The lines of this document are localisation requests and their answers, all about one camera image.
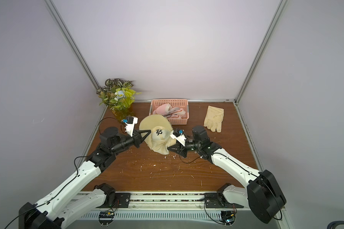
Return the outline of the beige baseball cap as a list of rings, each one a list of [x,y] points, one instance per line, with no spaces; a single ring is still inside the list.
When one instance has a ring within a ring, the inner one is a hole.
[[[145,139],[150,150],[161,155],[168,155],[168,147],[176,144],[176,139],[171,138],[174,129],[169,120],[164,116],[150,115],[145,117],[140,125],[140,130],[150,130],[151,134]]]

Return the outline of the pink baseball cap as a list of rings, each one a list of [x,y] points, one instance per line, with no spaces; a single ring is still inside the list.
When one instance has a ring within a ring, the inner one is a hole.
[[[172,107],[170,104],[164,104],[157,107],[153,111],[153,115],[162,115],[167,119],[182,119],[186,118],[186,111],[180,107]]]

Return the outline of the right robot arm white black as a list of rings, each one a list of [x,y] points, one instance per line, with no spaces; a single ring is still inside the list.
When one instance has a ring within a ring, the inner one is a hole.
[[[195,126],[192,133],[192,137],[187,137],[183,130],[173,131],[170,136],[176,140],[176,144],[168,149],[182,157],[186,157],[189,151],[195,151],[200,158],[236,179],[242,185],[241,188],[228,184],[219,191],[225,203],[250,208],[265,224],[281,212],[287,200],[270,171],[259,171],[230,155],[219,144],[210,140],[203,126]]]

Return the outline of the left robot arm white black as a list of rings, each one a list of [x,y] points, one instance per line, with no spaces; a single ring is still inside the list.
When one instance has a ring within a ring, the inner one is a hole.
[[[115,190],[101,184],[74,203],[71,200],[94,178],[104,172],[119,153],[131,146],[139,148],[150,130],[134,130],[123,135],[116,127],[100,134],[100,144],[80,167],[56,189],[36,203],[26,203],[19,210],[20,229],[65,229],[89,211],[115,203]]]

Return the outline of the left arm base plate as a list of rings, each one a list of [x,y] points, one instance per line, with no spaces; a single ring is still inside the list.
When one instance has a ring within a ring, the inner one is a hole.
[[[127,209],[129,207],[130,199],[131,194],[127,192],[111,193],[106,197],[104,204],[98,208]]]

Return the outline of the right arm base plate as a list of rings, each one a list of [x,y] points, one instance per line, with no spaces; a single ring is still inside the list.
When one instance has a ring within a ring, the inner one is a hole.
[[[244,208],[239,204],[230,204],[228,203],[222,195],[217,193],[205,193],[204,197],[200,199],[200,201],[205,203],[205,207],[208,209],[212,208],[223,208],[223,209],[233,209],[234,207],[237,209]]]

